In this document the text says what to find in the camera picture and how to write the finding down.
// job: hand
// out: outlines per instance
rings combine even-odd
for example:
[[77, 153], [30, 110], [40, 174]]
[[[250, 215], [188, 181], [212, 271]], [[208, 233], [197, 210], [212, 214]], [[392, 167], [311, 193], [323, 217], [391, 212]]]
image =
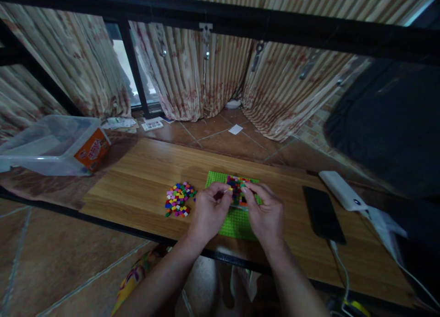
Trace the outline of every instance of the hand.
[[196, 210], [188, 230], [188, 236], [205, 246], [219, 231], [232, 200], [228, 184], [213, 182], [197, 193]]
[[[252, 231], [263, 249], [282, 245], [284, 204], [281, 199], [266, 184], [246, 183], [242, 192], [246, 197]], [[254, 192], [260, 196], [262, 205], [257, 204]]]

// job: smartphone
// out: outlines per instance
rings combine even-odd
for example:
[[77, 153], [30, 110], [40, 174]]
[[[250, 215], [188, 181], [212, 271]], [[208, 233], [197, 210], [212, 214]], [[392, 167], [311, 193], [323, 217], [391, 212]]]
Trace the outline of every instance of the smartphone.
[[344, 233], [327, 192], [303, 186], [313, 231], [321, 238], [346, 245]]

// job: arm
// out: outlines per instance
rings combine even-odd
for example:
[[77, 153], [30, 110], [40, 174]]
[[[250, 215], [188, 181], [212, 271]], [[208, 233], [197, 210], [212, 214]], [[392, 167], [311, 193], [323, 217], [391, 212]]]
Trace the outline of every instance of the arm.
[[[243, 188], [252, 230], [266, 253], [286, 316], [329, 316], [296, 258], [283, 239], [283, 202], [267, 185], [246, 183]], [[258, 205], [254, 192], [263, 200]]]
[[230, 186], [212, 183], [197, 195], [194, 218], [189, 230], [116, 311], [116, 316], [154, 315], [181, 289], [205, 245], [218, 233], [231, 203]]

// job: white power bank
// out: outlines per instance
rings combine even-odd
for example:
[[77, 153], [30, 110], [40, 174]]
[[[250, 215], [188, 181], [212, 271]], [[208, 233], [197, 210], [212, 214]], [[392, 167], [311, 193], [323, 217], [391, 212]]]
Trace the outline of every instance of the white power bank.
[[319, 176], [330, 189], [341, 205], [348, 211], [361, 211], [368, 209], [367, 204], [335, 171], [321, 171]]

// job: beige curtain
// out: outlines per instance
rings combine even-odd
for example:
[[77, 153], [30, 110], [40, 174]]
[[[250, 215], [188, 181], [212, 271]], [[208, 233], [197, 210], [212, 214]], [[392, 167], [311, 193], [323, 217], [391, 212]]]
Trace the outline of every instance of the beige curtain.
[[22, 65], [0, 67], [0, 141], [45, 115], [68, 115]]
[[[266, 0], [265, 8], [404, 25], [429, 0]], [[243, 113], [266, 137], [283, 141], [295, 133], [336, 91], [353, 55], [324, 51], [304, 80], [315, 49], [267, 43], [257, 71], [247, 72]]]
[[[207, 1], [403, 25], [428, 0]], [[213, 117], [231, 97], [238, 97], [244, 114], [263, 135], [277, 141], [295, 133], [339, 89], [337, 80], [355, 59], [351, 54], [323, 51], [300, 80], [308, 56], [316, 50], [269, 42], [252, 72], [255, 41], [212, 34], [211, 57], [205, 61], [200, 32], [154, 23], [132, 22], [132, 28], [168, 117], [192, 121]], [[161, 41], [166, 57], [160, 56]]]
[[[120, 65], [101, 17], [1, 3], [0, 18], [85, 116], [104, 119], [131, 115]], [[17, 74], [22, 75], [23, 69], [9, 67], [0, 72], [3, 137], [46, 114], [64, 114], [42, 88], [37, 92], [40, 101], [29, 95], [29, 90], [36, 87], [34, 83], [26, 88], [12, 83]], [[15, 128], [14, 117], [22, 119]]]

